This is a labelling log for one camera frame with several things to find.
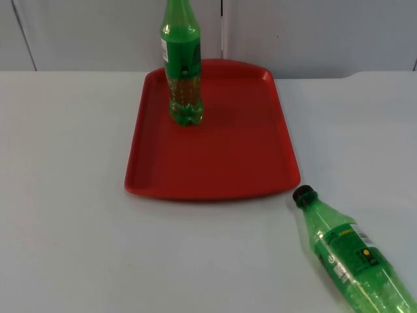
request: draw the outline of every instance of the plastic tray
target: plastic tray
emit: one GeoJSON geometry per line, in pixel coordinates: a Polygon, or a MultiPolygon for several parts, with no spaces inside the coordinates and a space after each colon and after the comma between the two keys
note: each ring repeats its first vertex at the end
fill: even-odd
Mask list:
{"type": "Polygon", "coordinates": [[[300,174],[271,73],[203,61],[202,122],[168,112],[164,70],[147,75],[126,171],[127,191],[172,200],[249,198],[295,187],[300,174]]]}

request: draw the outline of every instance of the table surface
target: table surface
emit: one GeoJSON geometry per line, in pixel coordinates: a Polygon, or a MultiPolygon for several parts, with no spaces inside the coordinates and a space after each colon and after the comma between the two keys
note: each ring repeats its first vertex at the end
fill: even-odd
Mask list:
{"type": "MultiPolygon", "coordinates": [[[[4,312],[348,312],[291,193],[227,203],[123,188],[146,73],[0,72],[4,312]]],[[[417,73],[277,80],[303,181],[417,296],[417,73]]]]}

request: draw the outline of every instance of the bottle cap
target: bottle cap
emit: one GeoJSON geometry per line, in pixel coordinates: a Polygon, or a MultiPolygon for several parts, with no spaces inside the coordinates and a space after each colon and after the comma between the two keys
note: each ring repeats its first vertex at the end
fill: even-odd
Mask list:
{"type": "Polygon", "coordinates": [[[293,199],[297,207],[302,207],[309,204],[312,200],[317,198],[317,193],[309,185],[298,187],[293,193],[293,199]]]}

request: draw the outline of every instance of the barcode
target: barcode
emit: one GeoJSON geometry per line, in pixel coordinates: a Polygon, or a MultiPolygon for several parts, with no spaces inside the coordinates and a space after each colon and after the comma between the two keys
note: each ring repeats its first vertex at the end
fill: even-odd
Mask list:
{"type": "Polygon", "coordinates": [[[375,246],[372,240],[366,235],[366,233],[364,233],[361,227],[359,227],[356,224],[352,224],[351,226],[353,230],[358,234],[358,236],[362,239],[362,241],[365,243],[365,245],[369,247],[375,246]]]}
{"type": "Polygon", "coordinates": [[[336,273],[343,284],[346,283],[346,281],[349,279],[349,274],[341,263],[337,263],[333,268],[333,271],[336,273]]]}

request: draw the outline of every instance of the green plastic bottle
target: green plastic bottle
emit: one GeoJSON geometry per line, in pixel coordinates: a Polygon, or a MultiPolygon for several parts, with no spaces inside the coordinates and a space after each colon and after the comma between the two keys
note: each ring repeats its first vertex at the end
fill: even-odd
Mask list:
{"type": "Polygon", "coordinates": [[[415,313],[417,304],[356,221],[321,202],[310,186],[293,194],[311,249],[356,313],[415,313]]]}
{"type": "Polygon", "coordinates": [[[169,112],[179,125],[198,124],[203,118],[200,26],[188,0],[168,0],[161,42],[169,112]]]}

